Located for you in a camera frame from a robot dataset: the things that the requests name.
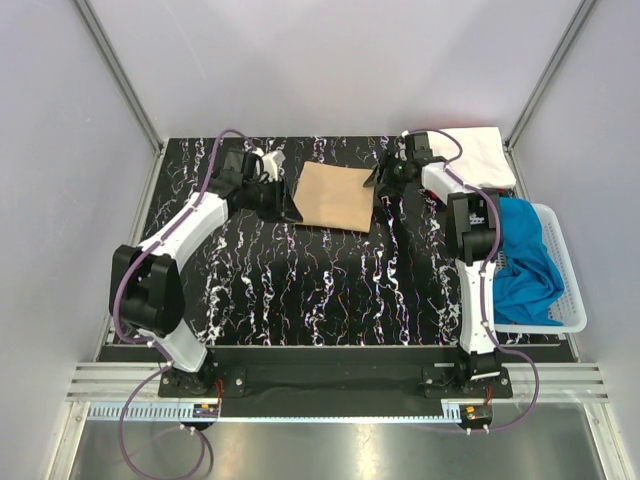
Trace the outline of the beige t shirt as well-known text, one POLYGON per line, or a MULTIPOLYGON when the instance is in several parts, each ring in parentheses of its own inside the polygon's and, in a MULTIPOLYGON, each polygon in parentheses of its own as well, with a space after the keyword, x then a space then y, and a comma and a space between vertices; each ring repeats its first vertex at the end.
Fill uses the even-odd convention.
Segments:
POLYGON ((371 173, 371 169, 305 162, 294 195, 303 218, 299 224, 368 233, 374 190, 363 184, 371 173))

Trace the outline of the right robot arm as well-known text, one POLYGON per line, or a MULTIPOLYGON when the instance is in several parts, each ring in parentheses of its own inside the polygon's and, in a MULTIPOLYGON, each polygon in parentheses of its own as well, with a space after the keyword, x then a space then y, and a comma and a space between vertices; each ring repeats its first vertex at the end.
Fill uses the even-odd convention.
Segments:
POLYGON ((466 396, 476 396, 495 381, 501 371, 495 334, 493 280, 496 256, 502 242, 500 196, 453 170, 463 147, 452 135, 436 133, 453 142, 457 154, 447 159, 434 154, 430 130, 401 134, 404 148, 384 152, 363 186, 380 196, 399 196, 419 181, 446 203, 445 241, 455 261, 461 288, 462 320, 458 359, 452 383, 466 396))

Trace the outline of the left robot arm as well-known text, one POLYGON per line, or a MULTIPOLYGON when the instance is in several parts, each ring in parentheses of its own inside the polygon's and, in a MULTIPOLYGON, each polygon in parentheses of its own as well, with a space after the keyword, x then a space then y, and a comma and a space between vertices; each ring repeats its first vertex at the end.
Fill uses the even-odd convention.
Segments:
POLYGON ((201 244, 241 210, 254 211, 264 222, 302 221, 284 178, 231 174, 193 194, 156 234, 137 246, 119 246, 112 257, 109 313, 117 335, 158 349, 196 396, 214 388, 216 372, 205 365, 207 348, 184 319, 180 273, 201 244))

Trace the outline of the folded red t shirt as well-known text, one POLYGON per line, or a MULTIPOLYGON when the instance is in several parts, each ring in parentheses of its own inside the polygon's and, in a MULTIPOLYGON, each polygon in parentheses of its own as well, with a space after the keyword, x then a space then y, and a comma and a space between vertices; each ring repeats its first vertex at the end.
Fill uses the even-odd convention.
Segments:
POLYGON ((445 161, 459 154, 454 142, 442 138, 430 139, 434 157, 442 157, 425 166, 421 173, 422 187, 433 193, 442 202, 450 193, 470 193, 465 186, 476 188, 510 189, 516 185, 513 174, 502 150, 500 141, 478 142, 475 139, 460 140, 462 155, 448 166, 445 161))

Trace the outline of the folded white t shirt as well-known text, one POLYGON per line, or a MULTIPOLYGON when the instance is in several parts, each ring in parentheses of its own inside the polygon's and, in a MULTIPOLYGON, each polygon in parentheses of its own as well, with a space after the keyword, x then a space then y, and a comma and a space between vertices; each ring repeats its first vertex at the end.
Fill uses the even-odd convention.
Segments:
POLYGON ((472 193, 467 186, 507 190, 516 185, 497 127, 431 131, 428 138, 434 155, 443 160, 422 169, 421 183, 440 200, 446 201, 451 193, 472 193))

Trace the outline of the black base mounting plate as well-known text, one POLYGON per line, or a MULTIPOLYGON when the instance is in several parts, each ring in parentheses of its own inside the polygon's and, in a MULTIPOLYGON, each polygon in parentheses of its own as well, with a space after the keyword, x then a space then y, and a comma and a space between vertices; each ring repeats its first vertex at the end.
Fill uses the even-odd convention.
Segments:
POLYGON ((215 347, 198 373, 161 377, 165 398, 222 396, 228 419, 426 417, 442 400, 510 399, 501 358, 457 347, 215 347))

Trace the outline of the blue t shirt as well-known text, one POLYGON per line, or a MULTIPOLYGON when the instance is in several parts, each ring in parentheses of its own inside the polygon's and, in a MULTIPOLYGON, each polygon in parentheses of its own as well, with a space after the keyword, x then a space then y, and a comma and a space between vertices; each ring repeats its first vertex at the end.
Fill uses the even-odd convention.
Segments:
POLYGON ((561 274, 543 242, 543 229, 531 203, 503 197, 502 253, 505 266, 496 272, 493 296, 497 324, 559 326, 549 315, 565 292, 561 274))

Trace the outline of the white plastic laundry basket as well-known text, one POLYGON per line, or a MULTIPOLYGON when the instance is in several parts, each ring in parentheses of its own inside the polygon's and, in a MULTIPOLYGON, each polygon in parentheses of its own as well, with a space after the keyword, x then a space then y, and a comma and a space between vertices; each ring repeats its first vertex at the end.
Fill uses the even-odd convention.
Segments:
MULTIPOLYGON (((568 249, 555 212, 548 206, 532 204, 543 229, 543 242, 549 255, 557 266, 565 284, 564 294, 556 300, 549 309, 552 319, 561 324, 556 327, 549 326, 525 326, 503 325, 495 322, 495 331, 514 334, 544 334, 555 335, 564 333, 577 333, 582 331, 587 323, 586 311, 580 295, 577 279, 573 271, 568 249)), ((496 272, 506 264, 501 247, 496 256, 496 272)))

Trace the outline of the left aluminium frame post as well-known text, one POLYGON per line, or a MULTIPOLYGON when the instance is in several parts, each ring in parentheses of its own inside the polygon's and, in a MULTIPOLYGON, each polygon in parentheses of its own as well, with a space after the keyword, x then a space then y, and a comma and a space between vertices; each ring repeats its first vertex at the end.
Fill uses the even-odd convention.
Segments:
POLYGON ((130 113, 136 120, 152 150, 158 154, 164 145, 164 141, 146 113, 91 2, 87 0, 71 0, 71 4, 96 46, 130 113))

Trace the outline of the aluminium frame post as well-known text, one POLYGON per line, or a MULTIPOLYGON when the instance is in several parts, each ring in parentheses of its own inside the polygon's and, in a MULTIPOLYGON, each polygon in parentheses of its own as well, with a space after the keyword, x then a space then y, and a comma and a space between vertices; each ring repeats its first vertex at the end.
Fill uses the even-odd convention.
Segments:
POLYGON ((136 120, 152 150, 158 154, 164 145, 164 141, 146 113, 91 2, 87 0, 71 0, 71 4, 96 46, 130 113, 136 120))
POLYGON ((519 114, 511 132, 504 141, 507 151, 513 151, 532 120, 545 93, 559 74, 561 67, 568 59, 582 31, 599 5, 598 0, 581 0, 566 25, 549 60, 529 95, 521 113, 519 114))

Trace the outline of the right aluminium frame post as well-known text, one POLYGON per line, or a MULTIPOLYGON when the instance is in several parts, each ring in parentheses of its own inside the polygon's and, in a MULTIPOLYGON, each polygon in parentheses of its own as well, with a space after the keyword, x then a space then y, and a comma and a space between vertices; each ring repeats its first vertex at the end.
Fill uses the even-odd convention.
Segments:
POLYGON ((566 25, 549 60, 529 95, 521 113, 519 114, 511 132, 504 141, 507 151, 513 151, 532 120, 545 93, 559 74, 561 67, 568 59, 582 31, 599 5, 598 0, 581 0, 566 25))

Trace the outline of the aluminium rail profile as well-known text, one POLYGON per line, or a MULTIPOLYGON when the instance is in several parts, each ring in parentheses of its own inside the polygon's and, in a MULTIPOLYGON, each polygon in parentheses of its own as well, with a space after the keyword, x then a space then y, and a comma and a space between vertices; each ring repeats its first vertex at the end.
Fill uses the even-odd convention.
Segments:
MULTIPOLYGON (((609 401, 600 370, 593 363, 539 363, 539 382, 522 363, 506 365, 515 402, 529 400, 539 387, 540 403, 606 403, 609 401)), ((155 363, 87 362, 79 364, 67 393, 70 401, 120 400, 159 370, 155 363)))

